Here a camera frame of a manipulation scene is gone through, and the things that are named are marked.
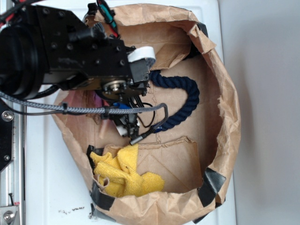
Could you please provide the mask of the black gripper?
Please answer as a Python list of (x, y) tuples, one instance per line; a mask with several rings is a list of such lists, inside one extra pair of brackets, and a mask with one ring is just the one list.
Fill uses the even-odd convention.
[(146, 59), (128, 62), (135, 47), (108, 37), (102, 28), (94, 26), (68, 34), (68, 45), (78, 57), (77, 68), (71, 68), (69, 89), (94, 90), (109, 105), (123, 104), (133, 108), (132, 101), (147, 94), (150, 63)]

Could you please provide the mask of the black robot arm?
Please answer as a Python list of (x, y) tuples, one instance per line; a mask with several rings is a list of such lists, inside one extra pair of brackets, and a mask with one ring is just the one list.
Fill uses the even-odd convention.
[(84, 24), (72, 11), (17, 3), (0, 17), (0, 90), (17, 99), (40, 97), (43, 84), (61, 90), (93, 90), (109, 103), (102, 112), (135, 144), (139, 135), (132, 102), (147, 92), (145, 58), (106, 34), (102, 24)]

